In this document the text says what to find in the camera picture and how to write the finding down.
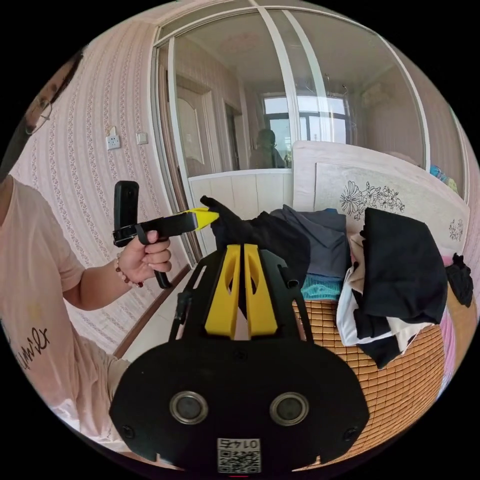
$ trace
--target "patterned wallpaper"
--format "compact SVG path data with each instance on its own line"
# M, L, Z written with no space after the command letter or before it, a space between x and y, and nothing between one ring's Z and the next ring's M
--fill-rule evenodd
M466 235L463 256L465 263L471 268L473 293L480 309L480 167L474 149L462 128L468 158L470 222Z
M88 46L74 79L54 104L51 120L29 141L13 175L38 189L50 203L78 259L86 267L115 256L113 194L118 180L140 184L139 220L168 215L148 117L147 78L155 27L128 21ZM121 148L106 150L116 127ZM136 133L149 143L137 145ZM172 272L187 264L180 241L172 239ZM112 352L160 293L155 280L101 311L68 305L78 332Z

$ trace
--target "wooden trim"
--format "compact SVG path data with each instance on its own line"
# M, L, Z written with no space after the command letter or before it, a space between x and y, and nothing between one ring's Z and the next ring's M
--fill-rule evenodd
M125 352L129 349L130 345L138 337L139 333L152 318L154 313L160 308L162 303L170 296L175 290L178 284L184 279L185 275L191 270L190 265L185 265L178 275L171 281L172 287L162 290L160 295L152 302L152 304L146 309L145 313L137 320L133 328L126 334L126 337L121 341L120 345L113 352L113 355L118 359L121 359Z
M160 458L160 455L158 455L157 461L150 461L150 460L147 460L146 458L143 458L140 455L137 455L136 453L133 453L132 451L123 451L121 452L121 454L124 457L128 457L129 459L137 460L138 462L143 462L144 464L153 465L155 467L160 467L162 469L182 470L181 468L177 468L176 466L173 466L170 463L165 463L164 461L162 461L162 459Z

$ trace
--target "eyeglasses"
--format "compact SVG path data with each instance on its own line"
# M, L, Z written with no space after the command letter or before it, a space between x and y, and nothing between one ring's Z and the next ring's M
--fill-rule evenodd
M42 125L47 120L50 120L50 115L52 114L52 104L48 100L38 100L38 105L33 110L40 110L40 116L38 117L38 121L34 129L31 130L29 127L25 129L27 135L33 135L35 132L38 132Z

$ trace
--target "qr code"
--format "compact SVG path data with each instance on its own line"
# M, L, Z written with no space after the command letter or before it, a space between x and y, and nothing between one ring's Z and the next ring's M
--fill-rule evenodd
M260 473L260 451L219 450L218 472L221 474Z

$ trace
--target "man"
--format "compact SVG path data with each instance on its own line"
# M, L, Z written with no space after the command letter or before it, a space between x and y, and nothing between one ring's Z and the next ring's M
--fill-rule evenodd
M284 169L285 162L275 148L275 133L267 128L260 130L256 150L250 156L251 169Z
M63 65L28 107L0 163L0 319L10 347L39 395L64 422L119 452L128 448L109 417L118 382L129 366L81 337L68 317L74 307L101 309L168 272L170 241L149 232L118 259L85 269L41 194L9 175L29 137L49 121L83 53Z

